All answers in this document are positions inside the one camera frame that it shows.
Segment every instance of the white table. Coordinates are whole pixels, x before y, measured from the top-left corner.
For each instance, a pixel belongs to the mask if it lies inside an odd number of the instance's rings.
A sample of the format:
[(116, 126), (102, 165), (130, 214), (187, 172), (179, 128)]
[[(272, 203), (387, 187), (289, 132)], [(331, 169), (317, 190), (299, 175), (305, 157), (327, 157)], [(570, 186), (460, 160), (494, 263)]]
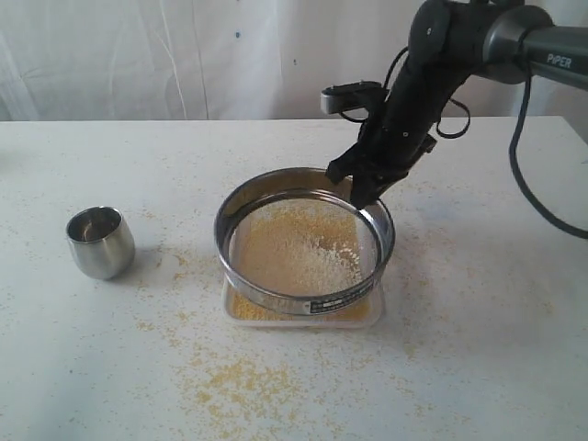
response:
[[(588, 439), (588, 243), (517, 190), (514, 126), (474, 119), (385, 195), (398, 242), (373, 328), (280, 332), (223, 320), (213, 217), (249, 177), (326, 166), (357, 126), (0, 124), (0, 439)], [(521, 142), (531, 187), (588, 227), (586, 145), (560, 118)], [(139, 247), (117, 282), (64, 239), (99, 204)]]

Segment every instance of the stainless steel cup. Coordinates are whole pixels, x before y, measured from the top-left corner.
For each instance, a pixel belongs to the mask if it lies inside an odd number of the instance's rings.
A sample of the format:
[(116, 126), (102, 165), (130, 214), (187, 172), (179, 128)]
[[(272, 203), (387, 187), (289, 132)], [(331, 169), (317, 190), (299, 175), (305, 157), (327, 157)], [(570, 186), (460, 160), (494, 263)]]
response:
[(86, 209), (73, 216), (66, 231), (73, 260), (91, 278), (113, 278), (135, 257), (135, 241), (117, 209)]

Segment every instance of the white backdrop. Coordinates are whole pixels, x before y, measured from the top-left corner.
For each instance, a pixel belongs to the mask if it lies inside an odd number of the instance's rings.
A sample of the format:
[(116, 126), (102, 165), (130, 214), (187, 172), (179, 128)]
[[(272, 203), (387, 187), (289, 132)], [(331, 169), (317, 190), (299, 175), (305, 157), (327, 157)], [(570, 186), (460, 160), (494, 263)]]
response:
[[(0, 120), (321, 118), (331, 84), (382, 81), (422, 0), (4, 0)], [(585, 0), (539, 0), (588, 26)], [(588, 96), (534, 82), (531, 114), (588, 139)], [(472, 78), (474, 115), (513, 115), (520, 87)], [(458, 115), (457, 109), (447, 114)]]

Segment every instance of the sieve sticker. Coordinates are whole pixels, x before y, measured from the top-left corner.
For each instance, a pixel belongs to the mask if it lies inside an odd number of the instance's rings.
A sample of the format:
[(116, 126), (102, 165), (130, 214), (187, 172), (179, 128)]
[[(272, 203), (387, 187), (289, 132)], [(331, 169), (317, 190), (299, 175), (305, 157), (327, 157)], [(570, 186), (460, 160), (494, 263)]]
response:
[(311, 314), (321, 314), (330, 311), (340, 310), (341, 308), (353, 303), (368, 293), (374, 287), (374, 282), (368, 284), (362, 289), (347, 294), (346, 296), (328, 299), (328, 300), (314, 300), (309, 302), (307, 309)]

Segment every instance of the white curtain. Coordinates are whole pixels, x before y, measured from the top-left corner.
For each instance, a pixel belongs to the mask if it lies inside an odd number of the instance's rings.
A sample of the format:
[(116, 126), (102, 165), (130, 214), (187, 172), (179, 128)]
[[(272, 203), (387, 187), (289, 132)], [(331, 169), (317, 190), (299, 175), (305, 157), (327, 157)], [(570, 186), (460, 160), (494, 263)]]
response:
[[(0, 120), (322, 118), (326, 86), (383, 80), (421, 3), (5, 0)], [(588, 26), (584, 0), (528, 3)], [(588, 139), (584, 94), (537, 79), (530, 113)], [(477, 116), (513, 115), (520, 95), (479, 78), (458, 91)]]

